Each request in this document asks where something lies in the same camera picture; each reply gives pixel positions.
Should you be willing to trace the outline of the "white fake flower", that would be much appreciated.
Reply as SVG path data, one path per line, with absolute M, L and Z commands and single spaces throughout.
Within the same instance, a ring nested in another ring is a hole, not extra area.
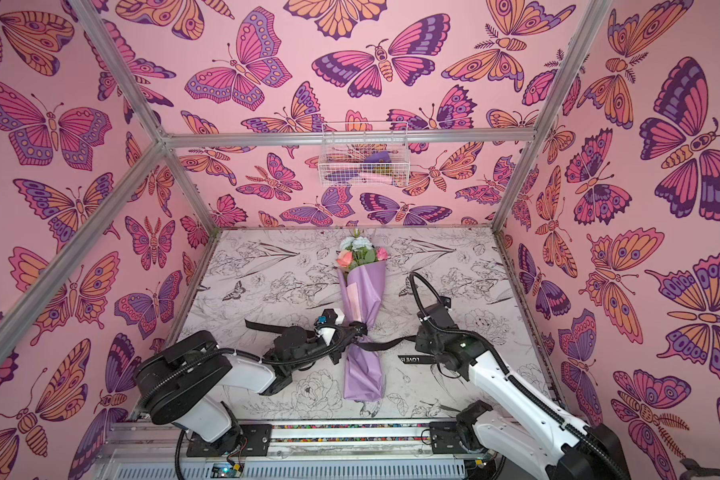
M 359 251 L 364 249 L 374 249 L 372 241 L 360 229 L 354 229 L 339 244 L 339 249 L 344 251 Z

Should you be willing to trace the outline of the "orange pink fake rose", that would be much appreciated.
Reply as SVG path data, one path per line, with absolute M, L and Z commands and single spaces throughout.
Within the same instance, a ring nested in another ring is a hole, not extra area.
M 339 252 L 336 263 L 339 268 L 349 270 L 353 261 L 353 252 L 351 250 L 342 250 Z

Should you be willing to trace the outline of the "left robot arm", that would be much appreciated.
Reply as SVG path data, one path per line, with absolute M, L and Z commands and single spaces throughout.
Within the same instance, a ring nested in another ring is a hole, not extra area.
M 208 330 L 186 337 L 144 361 L 133 374 L 140 398 L 136 414 L 155 425 L 173 425 L 210 454 L 239 450 L 245 434 L 232 407 L 212 397 L 220 386 L 261 396 L 282 391 L 295 371 L 317 361 L 341 360 L 347 348 L 365 337 L 367 325 L 349 321 L 339 309 L 326 309 L 311 327 L 269 325 L 247 320 L 245 327 L 274 336 L 262 355 L 221 347 Z

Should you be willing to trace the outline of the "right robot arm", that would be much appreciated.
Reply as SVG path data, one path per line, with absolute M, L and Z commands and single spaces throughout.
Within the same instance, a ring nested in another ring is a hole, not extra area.
M 470 407 L 467 437 L 516 464 L 535 479 L 628 479 L 618 436 L 555 404 L 505 362 L 482 335 L 456 326 L 450 308 L 420 309 L 417 349 L 486 393 L 510 417 Z

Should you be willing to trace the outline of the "black printed ribbon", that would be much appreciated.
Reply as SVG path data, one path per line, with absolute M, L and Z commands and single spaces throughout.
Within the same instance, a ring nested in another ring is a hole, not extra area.
M 416 336 L 403 336 L 386 342 L 367 340 L 367 325 L 351 322 L 347 325 L 330 324 L 318 320 L 312 330 L 300 326 L 267 325 L 245 321 L 248 329 L 276 334 L 273 347 L 263 356 L 261 362 L 277 367 L 306 367 L 325 357 L 337 364 L 344 352 L 352 345 L 362 351 L 382 352 L 402 342 L 415 342 Z

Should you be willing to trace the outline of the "small pink fake rose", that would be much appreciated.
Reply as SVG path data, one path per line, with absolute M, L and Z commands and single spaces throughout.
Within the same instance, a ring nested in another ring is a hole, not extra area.
M 378 261 L 385 261 L 389 258 L 389 255 L 385 248 L 380 247 L 376 251 L 376 257 Z

